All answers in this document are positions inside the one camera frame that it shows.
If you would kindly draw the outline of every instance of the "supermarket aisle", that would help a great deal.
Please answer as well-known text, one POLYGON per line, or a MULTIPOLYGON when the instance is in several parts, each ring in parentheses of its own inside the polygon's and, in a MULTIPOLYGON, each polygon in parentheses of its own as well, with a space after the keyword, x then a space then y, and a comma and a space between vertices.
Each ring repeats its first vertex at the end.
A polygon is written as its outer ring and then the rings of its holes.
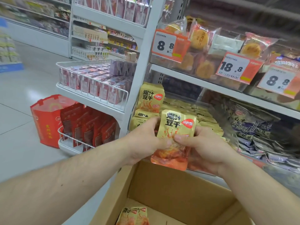
MULTIPOLYGON (((0 73, 0 182, 68 157, 39 142, 30 106, 57 94, 55 63, 71 59, 23 43, 16 42, 16 45, 25 70, 0 73)), ((103 197, 102 192, 64 225, 88 224, 103 197)))

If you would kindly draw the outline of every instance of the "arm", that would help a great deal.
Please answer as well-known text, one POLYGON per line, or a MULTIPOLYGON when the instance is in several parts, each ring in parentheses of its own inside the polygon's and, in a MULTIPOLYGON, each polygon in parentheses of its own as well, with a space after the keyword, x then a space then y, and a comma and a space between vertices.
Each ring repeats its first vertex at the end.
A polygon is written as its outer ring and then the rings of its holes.
POLYGON ((200 164, 222 177, 256 225, 296 225, 300 199, 262 169, 236 153, 210 128, 197 127, 195 137, 175 136, 193 147, 200 164))
POLYGON ((152 118, 124 138, 1 183, 0 224, 61 225, 120 167, 168 146, 154 136, 158 121, 152 118))

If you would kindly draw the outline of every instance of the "cardboard box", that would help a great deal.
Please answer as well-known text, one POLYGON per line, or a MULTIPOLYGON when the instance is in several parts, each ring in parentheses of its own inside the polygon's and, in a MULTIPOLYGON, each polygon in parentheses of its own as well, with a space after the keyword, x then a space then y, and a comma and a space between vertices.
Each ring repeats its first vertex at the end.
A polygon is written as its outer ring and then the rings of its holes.
POLYGON ((141 161, 118 173, 90 225, 115 225, 123 207, 147 206, 150 225, 252 225, 232 192, 141 161))

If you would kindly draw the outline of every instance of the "price tag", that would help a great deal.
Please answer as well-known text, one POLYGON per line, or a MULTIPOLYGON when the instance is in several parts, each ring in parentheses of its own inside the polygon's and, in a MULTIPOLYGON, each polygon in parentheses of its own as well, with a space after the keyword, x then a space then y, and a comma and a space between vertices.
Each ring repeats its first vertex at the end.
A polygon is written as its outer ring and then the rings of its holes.
POLYGON ((235 53, 227 52, 216 75, 250 84, 262 65, 263 61, 253 60, 235 53))
POLYGON ((186 36, 157 29, 153 40, 152 53, 182 62, 189 45, 190 41, 188 41, 186 36))
POLYGON ((272 64, 257 86, 290 98, 300 91, 298 72, 272 64))

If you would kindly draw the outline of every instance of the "red shopping bag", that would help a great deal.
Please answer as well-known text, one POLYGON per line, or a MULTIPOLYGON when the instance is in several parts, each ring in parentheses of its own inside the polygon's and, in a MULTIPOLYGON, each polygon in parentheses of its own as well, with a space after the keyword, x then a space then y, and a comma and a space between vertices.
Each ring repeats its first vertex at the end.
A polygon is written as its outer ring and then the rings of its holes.
POLYGON ((59 148, 57 130, 62 126, 60 110, 75 103, 76 101, 62 95, 51 95, 30 106, 42 144, 59 148))

